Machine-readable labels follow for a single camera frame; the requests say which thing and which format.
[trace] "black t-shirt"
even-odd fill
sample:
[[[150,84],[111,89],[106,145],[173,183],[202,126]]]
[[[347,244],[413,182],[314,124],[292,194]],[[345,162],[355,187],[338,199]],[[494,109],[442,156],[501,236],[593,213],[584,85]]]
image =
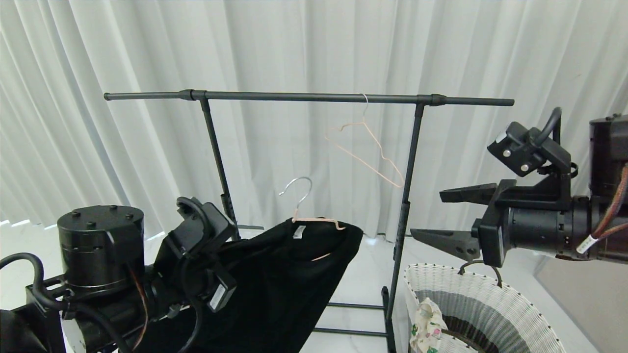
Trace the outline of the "black t-shirt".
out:
[[[298,352],[360,246],[362,229],[340,226],[346,229],[288,219],[253,239],[225,243],[220,261],[237,288],[219,312],[205,311],[189,352]],[[194,321],[193,310],[184,310],[152,323],[136,352],[177,352]]]

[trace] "curtain fold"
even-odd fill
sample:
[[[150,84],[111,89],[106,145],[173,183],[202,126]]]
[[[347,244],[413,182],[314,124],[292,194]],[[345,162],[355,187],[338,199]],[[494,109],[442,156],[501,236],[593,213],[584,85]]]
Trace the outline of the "curtain fold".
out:
[[[438,191],[512,178],[485,147],[511,121],[563,108],[563,145],[588,183],[588,121],[628,112],[628,2],[2,1],[0,210],[53,224],[92,204],[129,204],[146,235],[179,222],[175,199],[220,205],[198,102],[106,102],[103,92],[207,89],[514,98],[514,107],[427,107],[409,227],[468,229],[481,206]],[[325,140],[365,104],[210,101],[240,224],[351,222],[393,240],[401,189]],[[369,104],[384,155],[405,171],[414,107]],[[389,178],[363,127],[329,132]],[[531,176],[521,181],[538,181]]]

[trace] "hanger hook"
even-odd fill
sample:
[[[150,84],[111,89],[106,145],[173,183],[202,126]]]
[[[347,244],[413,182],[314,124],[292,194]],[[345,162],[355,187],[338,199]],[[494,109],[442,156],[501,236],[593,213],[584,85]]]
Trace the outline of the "hanger hook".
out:
[[[302,197],[302,198],[301,198],[301,200],[299,200],[299,202],[296,204],[296,209],[297,209],[297,210],[299,209],[299,206],[301,205],[301,203],[303,202],[303,200],[305,200],[305,198],[306,198],[306,197],[310,194],[310,192],[312,191],[312,184],[313,184],[313,183],[312,183],[312,179],[310,179],[310,178],[309,178],[309,177],[307,177],[307,176],[299,176],[298,178],[294,178],[294,179],[292,179],[292,180],[291,180],[291,181],[290,181],[290,182],[286,185],[286,187],[283,189],[283,191],[279,193],[279,196],[282,196],[282,195],[283,195],[283,194],[287,191],[287,189],[290,187],[290,185],[292,185],[295,181],[297,181],[297,180],[299,180],[299,179],[305,179],[305,180],[309,181],[309,182],[310,182],[310,188],[308,189],[308,192],[307,192],[307,193],[305,193],[305,196],[304,196],[304,197]]]
[[[366,110],[369,108],[369,98],[364,93],[360,94],[364,96],[364,99],[366,99],[366,106],[364,107],[364,111],[362,112],[362,116],[364,116],[364,114],[366,114]]]

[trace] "empty hanger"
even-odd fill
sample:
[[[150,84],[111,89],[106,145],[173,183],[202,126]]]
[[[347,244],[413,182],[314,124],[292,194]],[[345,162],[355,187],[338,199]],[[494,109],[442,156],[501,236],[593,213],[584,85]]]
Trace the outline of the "empty hanger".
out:
[[[307,176],[300,176],[298,178],[294,178],[294,179],[292,179],[292,181],[290,181],[286,185],[286,187],[283,189],[283,191],[279,193],[279,196],[282,196],[286,192],[286,190],[290,187],[290,185],[292,185],[295,181],[297,181],[299,179],[305,179],[305,180],[309,181],[310,182],[310,188],[308,189],[308,192],[305,194],[305,196],[303,196],[301,198],[301,200],[299,200],[299,202],[296,204],[295,214],[292,216],[292,223],[296,222],[297,220],[302,220],[302,221],[305,221],[305,222],[331,222],[331,223],[334,223],[336,225],[336,229],[338,229],[339,231],[345,229],[345,227],[340,227],[340,225],[338,224],[337,220],[331,219],[331,218],[296,218],[296,216],[298,215],[298,212],[299,212],[299,206],[301,205],[303,200],[305,200],[305,198],[312,191],[312,185],[313,185],[312,179],[310,179]]]
[[[362,121],[361,122],[350,122],[348,124],[344,124],[343,126],[341,126],[340,128],[331,128],[330,130],[334,129],[337,130],[338,132],[342,132],[342,130],[344,128],[346,128],[347,126],[352,126],[352,125],[364,125],[364,127],[366,128],[366,131],[369,132],[370,136],[373,138],[373,140],[375,140],[375,143],[377,143],[377,147],[379,147],[379,154],[381,156],[381,158],[385,161],[388,161],[390,164],[392,164],[392,167],[397,171],[397,174],[399,175],[399,179],[401,179],[401,183],[395,183],[392,180],[388,179],[387,177],[385,177],[382,173],[380,173],[379,171],[377,171],[373,166],[371,166],[370,164],[366,163],[362,158],[354,155],[353,153],[347,151],[344,147],[342,147],[341,145],[337,144],[336,142],[332,141],[329,139],[329,137],[327,136],[327,133],[325,133],[325,139],[331,143],[333,143],[336,147],[340,148],[341,150],[345,151],[348,155],[350,155],[351,157],[359,160],[360,162],[362,162],[362,164],[364,164],[365,166],[369,167],[372,171],[374,171],[375,173],[377,173],[377,175],[379,175],[380,177],[382,177],[385,181],[393,184],[395,187],[398,188],[403,188],[403,183],[404,183],[404,178],[403,175],[401,174],[401,172],[399,171],[399,168],[397,168],[397,166],[393,163],[393,161],[391,161],[390,159],[384,157],[384,151],[382,150],[382,145],[381,143],[379,143],[379,141],[377,140],[377,138],[375,137],[375,134],[373,134],[373,132],[371,131],[371,129],[369,128],[369,126],[366,124],[366,110],[369,108],[369,98],[365,95],[362,94],[364,96],[364,99],[366,100],[366,106],[364,107],[364,112],[362,112]]]

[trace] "clothes rack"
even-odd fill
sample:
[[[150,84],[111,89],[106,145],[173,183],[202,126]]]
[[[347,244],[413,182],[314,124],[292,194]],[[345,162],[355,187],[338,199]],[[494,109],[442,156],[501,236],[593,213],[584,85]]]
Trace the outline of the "clothes rack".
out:
[[[473,98],[473,97],[447,97],[440,94],[429,95],[384,95],[384,94],[367,94],[369,103],[385,103],[385,104],[414,104],[414,123],[412,128],[412,137],[410,140],[410,153],[408,156],[408,164],[406,166],[406,179],[403,185],[403,196],[401,199],[401,210],[399,215],[399,223],[397,226],[396,240],[394,243],[392,258],[394,266],[392,270],[391,290],[384,286],[381,290],[382,305],[365,305],[355,303],[329,303],[328,307],[340,308],[356,308],[366,310],[382,310],[384,313],[385,332],[371,332],[363,330],[342,330],[316,328],[315,332],[325,332],[331,334],[349,334],[349,335],[366,335],[375,337],[385,337],[388,353],[396,353],[394,330],[393,330],[393,308],[397,292],[397,282],[399,279],[399,270],[401,267],[401,255],[403,252],[404,240],[406,237],[406,228],[408,226],[408,214],[410,211],[410,185],[412,182],[412,174],[414,170],[414,160],[416,158],[416,149],[419,140],[419,131],[421,129],[421,120],[423,118],[423,110],[425,106],[442,106],[445,104],[472,105],[472,106],[512,106],[514,99],[495,99],[495,98]],[[178,92],[139,92],[139,93],[105,93],[105,100],[123,100],[123,99],[183,99],[198,100],[205,116],[205,123],[209,132],[209,138],[214,152],[214,159],[218,168],[220,183],[222,185],[223,194],[220,196],[225,214],[236,222],[236,215],[231,202],[229,187],[227,185],[227,177],[220,156],[214,122],[209,106],[210,99],[227,99],[227,100],[282,100],[282,101],[299,101],[299,102],[365,102],[363,94],[316,94],[316,93],[272,93],[272,92],[216,92],[207,90],[181,90]],[[236,234],[234,240],[240,239],[240,235]]]

